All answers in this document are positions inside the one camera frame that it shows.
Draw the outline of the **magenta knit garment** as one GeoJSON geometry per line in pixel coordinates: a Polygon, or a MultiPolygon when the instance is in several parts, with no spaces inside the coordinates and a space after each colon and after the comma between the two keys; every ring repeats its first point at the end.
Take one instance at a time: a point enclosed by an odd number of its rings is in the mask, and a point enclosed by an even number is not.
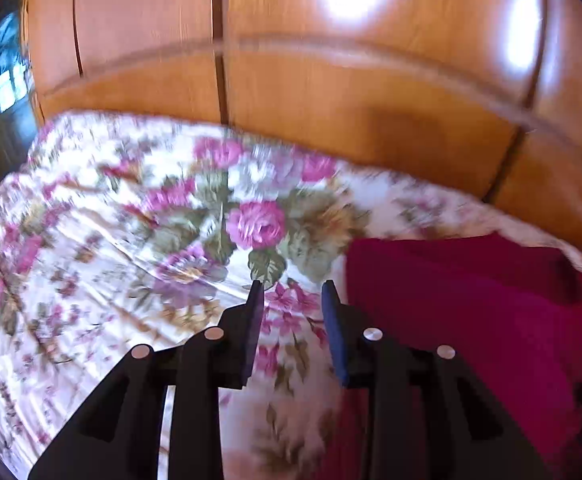
{"type": "MultiPolygon", "coordinates": [[[[460,356],[550,471],[582,479],[582,272],[563,252],[498,234],[356,240],[343,304],[407,347],[460,356]]],[[[367,393],[348,390],[316,475],[361,478],[367,393]]]]}

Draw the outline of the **floral bedspread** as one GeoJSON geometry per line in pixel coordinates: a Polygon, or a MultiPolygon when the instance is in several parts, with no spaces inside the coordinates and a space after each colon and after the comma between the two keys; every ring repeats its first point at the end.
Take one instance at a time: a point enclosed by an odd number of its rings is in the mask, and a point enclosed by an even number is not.
{"type": "Polygon", "coordinates": [[[0,464],[24,479],[136,344],[214,325],[262,281],[254,374],[222,390],[230,479],[300,479],[326,447],[340,389],[319,289],[357,237],[500,234],[582,252],[474,198],[214,125],[70,113],[0,183],[0,464]]]}

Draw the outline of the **wooden wardrobe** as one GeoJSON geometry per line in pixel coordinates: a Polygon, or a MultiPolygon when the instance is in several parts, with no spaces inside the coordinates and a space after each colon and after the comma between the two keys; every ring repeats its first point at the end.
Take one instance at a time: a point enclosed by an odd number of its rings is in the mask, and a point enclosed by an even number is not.
{"type": "Polygon", "coordinates": [[[25,0],[38,114],[214,122],[582,249],[582,0],[25,0]]]}

